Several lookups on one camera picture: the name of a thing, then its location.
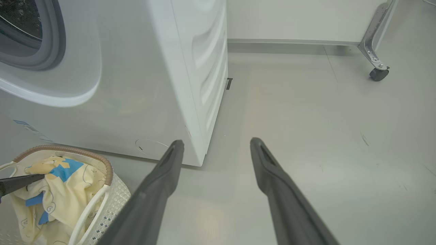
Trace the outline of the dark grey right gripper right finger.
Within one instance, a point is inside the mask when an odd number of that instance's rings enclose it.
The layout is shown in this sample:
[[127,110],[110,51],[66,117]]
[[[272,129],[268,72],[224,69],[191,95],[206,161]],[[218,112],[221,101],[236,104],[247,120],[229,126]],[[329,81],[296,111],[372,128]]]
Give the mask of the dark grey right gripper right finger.
[[257,185],[267,196],[278,245],[340,245],[266,144],[250,141]]

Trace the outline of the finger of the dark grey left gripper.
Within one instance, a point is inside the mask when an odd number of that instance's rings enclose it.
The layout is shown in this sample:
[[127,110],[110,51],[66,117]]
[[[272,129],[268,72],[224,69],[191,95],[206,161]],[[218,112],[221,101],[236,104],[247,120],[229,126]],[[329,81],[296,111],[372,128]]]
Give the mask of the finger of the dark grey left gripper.
[[0,198],[44,178],[44,174],[31,174],[0,179]]

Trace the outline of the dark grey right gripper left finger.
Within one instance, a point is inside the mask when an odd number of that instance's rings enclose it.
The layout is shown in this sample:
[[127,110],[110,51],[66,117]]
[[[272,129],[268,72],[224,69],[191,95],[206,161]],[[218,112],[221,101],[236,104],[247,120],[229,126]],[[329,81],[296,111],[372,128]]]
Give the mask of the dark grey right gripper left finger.
[[97,245],[157,245],[168,198],[178,185],[183,155],[183,141],[173,141]]

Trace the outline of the cream garment with blue patches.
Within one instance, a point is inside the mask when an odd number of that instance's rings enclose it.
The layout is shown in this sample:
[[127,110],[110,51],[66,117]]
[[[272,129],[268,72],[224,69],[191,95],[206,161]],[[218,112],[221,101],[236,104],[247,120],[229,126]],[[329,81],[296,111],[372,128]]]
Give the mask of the cream garment with blue patches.
[[25,174],[42,174],[42,180],[11,193],[21,238],[32,244],[67,245],[90,200],[104,186],[105,175],[94,166],[59,156],[18,165]]

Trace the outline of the cream perforated laundry basket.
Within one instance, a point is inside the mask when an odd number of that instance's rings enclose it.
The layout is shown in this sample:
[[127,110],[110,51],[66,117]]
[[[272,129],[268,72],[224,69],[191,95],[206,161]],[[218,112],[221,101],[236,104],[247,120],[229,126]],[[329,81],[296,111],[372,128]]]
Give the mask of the cream perforated laundry basket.
[[[31,166],[33,162],[51,156],[74,159],[96,167],[105,175],[105,183],[84,209],[72,232],[67,245],[97,245],[98,239],[108,229],[130,198],[130,191],[125,183],[115,174],[110,161],[95,152],[68,146],[40,145],[33,147],[15,157],[11,162],[0,165],[4,176],[26,176],[17,166]],[[18,219],[11,194],[0,198],[0,245],[46,245],[44,238],[28,244],[21,238]]]

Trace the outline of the white front-load washing machine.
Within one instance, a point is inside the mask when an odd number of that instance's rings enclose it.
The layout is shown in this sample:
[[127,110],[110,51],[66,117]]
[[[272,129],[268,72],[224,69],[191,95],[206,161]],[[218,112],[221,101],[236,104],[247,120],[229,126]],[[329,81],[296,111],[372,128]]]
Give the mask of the white front-load washing machine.
[[63,59],[0,62],[0,113],[54,143],[143,157],[140,138],[184,142],[202,166],[228,77],[226,0],[58,0]]

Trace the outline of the grey rubber door gasket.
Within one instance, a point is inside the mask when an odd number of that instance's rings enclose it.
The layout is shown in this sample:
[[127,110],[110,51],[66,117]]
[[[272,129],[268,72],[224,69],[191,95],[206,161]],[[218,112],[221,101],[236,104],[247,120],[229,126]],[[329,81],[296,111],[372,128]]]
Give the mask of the grey rubber door gasket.
[[0,23],[0,62],[30,71],[55,67],[64,56],[66,34],[58,0],[35,0],[42,40],[34,40]]

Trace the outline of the blue energy label sticker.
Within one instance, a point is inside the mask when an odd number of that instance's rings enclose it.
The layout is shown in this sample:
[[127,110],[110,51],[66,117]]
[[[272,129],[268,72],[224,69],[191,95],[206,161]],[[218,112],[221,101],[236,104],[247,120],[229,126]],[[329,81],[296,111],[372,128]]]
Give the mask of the blue energy label sticker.
[[45,141],[45,142],[49,142],[49,143],[54,143],[54,141],[52,141],[50,138],[48,138],[47,136],[45,136],[44,134],[42,134],[41,132],[39,132],[38,130],[36,130],[34,127],[32,127],[30,124],[28,124],[25,121],[19,121],[19,120],[13,120],[16,124],[21,125],[22,127],[24,127],[26,130],[30,131],[33,135],[37,136],[37,138],[39,138],[41,141]]

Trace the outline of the round white filter cover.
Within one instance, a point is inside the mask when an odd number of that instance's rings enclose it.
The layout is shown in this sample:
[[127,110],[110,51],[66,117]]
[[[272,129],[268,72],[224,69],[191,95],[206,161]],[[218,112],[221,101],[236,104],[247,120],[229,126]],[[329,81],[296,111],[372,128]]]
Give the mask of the round white filter cover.
[[136,147],[145,155],[145,158],[159,160],[169,146],[146,138],[140,138],[135,142]]

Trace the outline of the black caster wheel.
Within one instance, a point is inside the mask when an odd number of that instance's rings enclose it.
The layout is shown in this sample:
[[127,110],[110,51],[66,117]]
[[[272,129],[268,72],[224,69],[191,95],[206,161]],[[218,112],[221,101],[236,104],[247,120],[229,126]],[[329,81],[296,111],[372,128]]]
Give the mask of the black caster wheel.
[[380,69],[374,68],[374,69],[370,72],[369,76],[370,76],[370,78],[371,78],[374,82],[380,82],[381,80],[383,80],[383,79],[388,75],[388,73],[389,73],[389,70],[388,70],[388,69],[386,69],[386,70],[380,70]]

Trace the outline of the shiny steel washer drum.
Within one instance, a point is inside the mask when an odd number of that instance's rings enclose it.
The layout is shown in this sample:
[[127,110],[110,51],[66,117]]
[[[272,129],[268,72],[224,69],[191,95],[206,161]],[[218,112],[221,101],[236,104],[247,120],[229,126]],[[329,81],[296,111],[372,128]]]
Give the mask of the shiny steel washer drum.
[[34,40],[42,40],[42,22],[35,0],[0,0],[0,23]]

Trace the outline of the white panel furniture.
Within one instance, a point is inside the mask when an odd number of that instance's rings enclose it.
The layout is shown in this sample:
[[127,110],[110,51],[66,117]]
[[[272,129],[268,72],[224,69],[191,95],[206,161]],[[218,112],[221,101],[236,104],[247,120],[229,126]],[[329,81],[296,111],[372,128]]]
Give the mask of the white panel furniture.
[[227,0],[229,43],[358,45],[392,0]]

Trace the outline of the silver metal frame leg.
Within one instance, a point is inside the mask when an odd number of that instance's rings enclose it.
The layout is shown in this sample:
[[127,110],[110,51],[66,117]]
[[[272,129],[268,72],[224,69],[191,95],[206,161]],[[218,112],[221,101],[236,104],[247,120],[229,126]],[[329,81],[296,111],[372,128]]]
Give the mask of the silver metal frame leg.
[[358,45],[366,59],[379,71],[389,69],[388,65],[385,65],[377,56],[376,51],[386,34],[397,4],[398,0],[387,0],[376,8],[369,28]]

